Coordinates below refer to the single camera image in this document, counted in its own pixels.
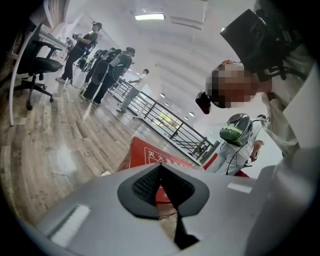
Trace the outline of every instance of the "black office chair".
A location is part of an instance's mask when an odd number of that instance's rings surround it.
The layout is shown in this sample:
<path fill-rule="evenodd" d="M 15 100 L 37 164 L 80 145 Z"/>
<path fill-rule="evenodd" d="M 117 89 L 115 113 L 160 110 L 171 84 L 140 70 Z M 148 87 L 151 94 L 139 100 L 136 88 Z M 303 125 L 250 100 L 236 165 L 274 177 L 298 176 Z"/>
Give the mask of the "black office chair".
<path fill-rule="evenodd" d="M 36 31 L 32 35 L 29 43 L 27 44 L 21 61 L 18 66 L 17 73 L 18 74 L 25 74 L 28 73 L 29 76 L 32 77 L 32 81 L 22 80 L 21 85 L 16 86 L 13 90 L 20 91 L 24 89 L 30 89 L 29 97 L 26 102 L 26 108 L 28 110 L 32 110 L 33 106 L 31 105 L 31 96 L 33 90 L 41 92 L 50 96 L 50 102 L 54 101 L 53 95 L 46 91 L 46 86 L 42 83 L 37 83 L 36 78 L 39 74 L 39 80 L 42 81 L 44 79 L 44 73 L 51 73 L 58 71 L 62 65 L 53 59 L 50 59 L 54 51 L 61 51 L 61 48 L 55 47 L 53 44 L 48 42 L 39 41 L 39 32 L 40 32 L 41 25 L 37 27 Z M 43 46 L 49 47 L 51 50 L 46 58 L 37 57 L 40 49 Z"/>

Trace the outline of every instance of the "metal railing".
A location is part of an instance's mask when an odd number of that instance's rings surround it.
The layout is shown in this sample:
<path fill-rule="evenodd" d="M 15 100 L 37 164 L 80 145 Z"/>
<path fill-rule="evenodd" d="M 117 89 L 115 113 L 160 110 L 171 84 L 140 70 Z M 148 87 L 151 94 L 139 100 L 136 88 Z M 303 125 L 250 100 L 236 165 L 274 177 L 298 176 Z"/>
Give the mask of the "metal railing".
<path fill-rule="evenodd" d="M 132 87 L 120 78 L 108 91 L 123 102 Z M 170 109 L 143 92 L 131 101 L 128 108 L 136 115 L 135 118 L 144 121 L 197 164 L 203 163 L 208 157 L 207 154 L 217 147 Z"/>

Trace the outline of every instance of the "white ceiling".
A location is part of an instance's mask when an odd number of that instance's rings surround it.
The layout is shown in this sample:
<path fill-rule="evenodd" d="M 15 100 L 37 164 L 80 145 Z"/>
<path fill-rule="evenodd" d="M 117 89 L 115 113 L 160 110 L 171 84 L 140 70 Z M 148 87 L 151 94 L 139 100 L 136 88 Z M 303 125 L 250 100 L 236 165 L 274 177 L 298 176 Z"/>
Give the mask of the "white ceiling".
<path fill-rule="evenodd" d="M 246 9 L 252 9 L 255 0 L 81 0 L 80 7 L 75 3 L 72 8 L 101 22 L 104 32 L 117 46 L 135 48 L 135 65 L 130 69 L 138 73 L 149 69 L 151 96 L 174 104 L 172 111 L 180 116 L 178 109 L 183 115 L 194 112 L 194 118 L 189 116 L 189 123 L 193 124 L 204 115 L 195 97 L 205 88 L 206 77 L 223 60 L 239 60 L 220 36 L 221 28 Z M 161 12 L 166 19 L 135 20 L 135 15 L 145 12 Z M 173 24 L 172 16 L 202 26 L 202 30 Z"/>

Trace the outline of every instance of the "laminate floor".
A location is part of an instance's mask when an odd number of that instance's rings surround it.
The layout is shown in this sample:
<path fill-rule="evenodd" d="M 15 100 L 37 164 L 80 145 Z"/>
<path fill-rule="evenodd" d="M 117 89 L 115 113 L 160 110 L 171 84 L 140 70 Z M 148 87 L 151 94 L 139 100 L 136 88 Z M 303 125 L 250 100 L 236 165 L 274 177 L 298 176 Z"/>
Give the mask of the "laminate floor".
<path fill-rule="evenodd" d="M 54 102 L 33 92 L 33 110 L 27 111 L 29 90 L 13 98 L 15 125 L 10 127 L 8 101 L 0 97 L 0 177 L 10 207 L 34 225 L 59 200 L 90 179 L 114 173 L 134 136 L 188 161 L 131 113 L 116 112 L 117 100 L 107 92 L 102 106 L 79 97 L 79 90 L 63 87 L 48 76 L 47 90 Z"/>

